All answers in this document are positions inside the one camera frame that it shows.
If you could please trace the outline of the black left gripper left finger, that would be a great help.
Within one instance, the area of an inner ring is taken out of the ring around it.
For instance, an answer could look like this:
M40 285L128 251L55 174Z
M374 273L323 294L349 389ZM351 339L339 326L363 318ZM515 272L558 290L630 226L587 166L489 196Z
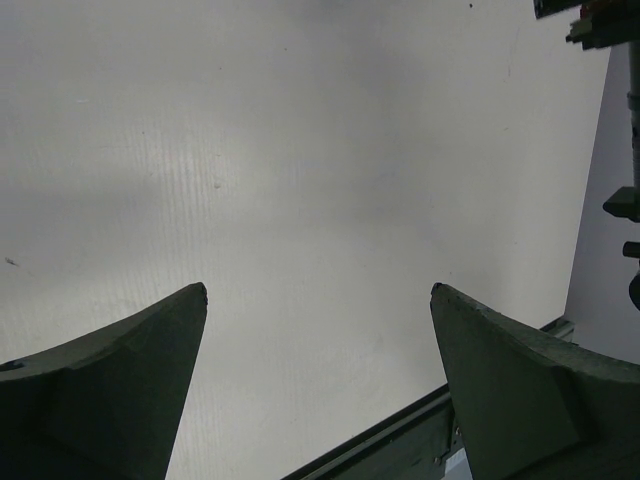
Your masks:
M1 366L4 479L165 478L207 318L203 283Z

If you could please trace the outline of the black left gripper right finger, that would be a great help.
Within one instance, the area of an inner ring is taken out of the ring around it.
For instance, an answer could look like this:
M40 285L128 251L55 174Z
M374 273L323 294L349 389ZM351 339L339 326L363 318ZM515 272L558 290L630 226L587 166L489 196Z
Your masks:
M636 479L639 367L437 283L431 316L476 479Z

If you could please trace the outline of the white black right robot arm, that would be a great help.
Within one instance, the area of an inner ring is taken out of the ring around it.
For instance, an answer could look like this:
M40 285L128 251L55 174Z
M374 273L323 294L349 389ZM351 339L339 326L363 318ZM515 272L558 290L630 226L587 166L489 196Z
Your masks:
M537 1L542 19L576 9L566 41L609 60L573 262L567 313L639 319L639 4Z

